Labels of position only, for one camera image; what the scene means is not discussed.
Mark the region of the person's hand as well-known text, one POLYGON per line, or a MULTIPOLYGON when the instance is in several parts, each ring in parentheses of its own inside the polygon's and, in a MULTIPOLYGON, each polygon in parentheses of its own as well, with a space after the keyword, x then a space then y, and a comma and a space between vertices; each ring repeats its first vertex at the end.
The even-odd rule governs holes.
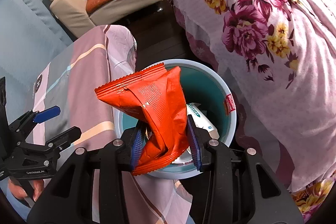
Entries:
MULTIPOLYGON (((22 199, 28 197, 25 190, 21 186, 19 186, 17 184, 14 184, 13 181, 10 178, 8 180, 8 187, 9 187, 10 192, 12 193, 12 195, 15 198, 17 198, 19 200, 22 200, 22 199)), ((44 188, 45 188, 44 180, 34 180, 33 181, 34 193, 33 193, 32 199, 34 201, 36 201, 39 198, 39 196, 43 192, 44 188)))

